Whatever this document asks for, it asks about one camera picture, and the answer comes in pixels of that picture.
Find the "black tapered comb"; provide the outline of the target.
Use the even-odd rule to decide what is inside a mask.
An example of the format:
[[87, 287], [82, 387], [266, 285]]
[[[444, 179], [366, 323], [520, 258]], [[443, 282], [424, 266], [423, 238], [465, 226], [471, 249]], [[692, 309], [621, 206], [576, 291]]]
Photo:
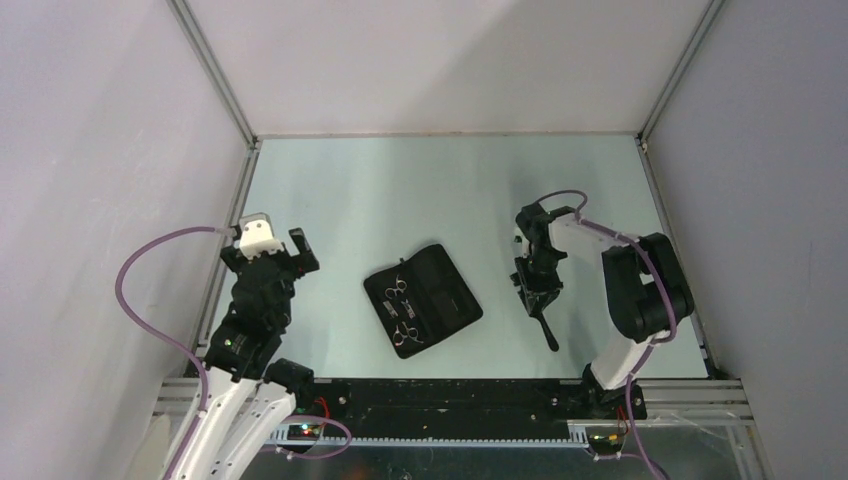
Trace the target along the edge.
[[515, 266], [516, 272], [510, 278], [521, 303], [527, 315], [539, 323], [549, 349], [557, 352], [560, 346], [544, 317], [544, 310], [558, 298], [563, 283], [556, 273], [534, 273], [527, 259], [517, 258]]

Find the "silver straight scissors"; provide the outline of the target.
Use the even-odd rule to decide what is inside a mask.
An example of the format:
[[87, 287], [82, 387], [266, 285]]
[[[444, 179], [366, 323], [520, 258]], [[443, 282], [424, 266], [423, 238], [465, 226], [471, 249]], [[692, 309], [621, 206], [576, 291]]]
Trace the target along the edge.
[[384, 290], [384, 297], [385, 299], [382, 301], [382, 305], [390, 318], [397, 319], [400, 317], [395, 304], [399, 304], [405, 310], [409, 319], [416, 319], [418, 317], [408, 295], [408, 284], [399, 275], [395, 277], [394, 285]]

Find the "silver thinning scissors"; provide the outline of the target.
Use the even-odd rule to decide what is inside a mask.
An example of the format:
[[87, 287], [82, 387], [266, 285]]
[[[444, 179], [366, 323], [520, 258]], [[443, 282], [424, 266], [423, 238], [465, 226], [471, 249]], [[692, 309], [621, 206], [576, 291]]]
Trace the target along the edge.
[[391, 341], [395, 347], [423, 343], [419, 330], [416, 327], [408, 325], [406, 322], [401, 322], [395, 326], [395, 330], [391, 335]]

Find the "black zip tool case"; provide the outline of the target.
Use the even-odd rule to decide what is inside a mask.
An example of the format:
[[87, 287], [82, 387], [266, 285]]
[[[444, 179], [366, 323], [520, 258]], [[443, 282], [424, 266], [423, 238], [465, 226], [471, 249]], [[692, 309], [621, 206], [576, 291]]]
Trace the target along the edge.
[[[384, 290], [399, 275], [408, 284], [408, 295], [418, 317], [409, 319], [395, 304], [400, 317], [392, 319], [382, 305]], [[430, 244], [408, 259], [377, 271], [363, 281], [365, 293], [374, 308], [388, 340], [400, 359], [408, 359], [453, 336], [483, 317], [483, 309], [443, 245]], [[395, 347], [391, 335], [401, 322], [419, 330], [422, 344]]]

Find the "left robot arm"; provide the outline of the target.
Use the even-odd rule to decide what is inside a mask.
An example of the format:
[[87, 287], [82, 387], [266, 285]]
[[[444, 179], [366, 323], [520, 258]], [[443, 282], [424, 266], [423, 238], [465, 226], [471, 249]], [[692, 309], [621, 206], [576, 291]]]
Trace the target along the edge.
[[180, 427], [185, 436], [162, 478], [238, 479], [282, 420], [314, 408], [313, 371], [274, 357], [291, 323], [295, 282], [320, 267], [303, 230], [289, 235], [295, 255], [268, 221], [251, 221], [221, 251], [236, 281], [203, 357], [191, 416]]

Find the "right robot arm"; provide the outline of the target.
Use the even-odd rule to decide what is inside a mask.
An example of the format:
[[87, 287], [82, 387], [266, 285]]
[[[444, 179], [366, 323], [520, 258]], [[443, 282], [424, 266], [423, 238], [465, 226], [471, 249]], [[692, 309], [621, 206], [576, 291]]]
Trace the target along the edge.
[[551, 350], [559, 345], [544, 311], [564, 288], [560, 261], [580, 260], [600, 271], [613, 330], [586, 368], [581, 402], [591, 416], [606, 418], [620, 407], [619, 389], [635, 379], [650, 351], [672, 341], [680, 321], [693, 313], [691, 289], [671, 241], [659, 232], [633, 237], [575, 208], [546, 210], [538, 202], [522, 207], [515, 222], [521, 252], [511, 280]]

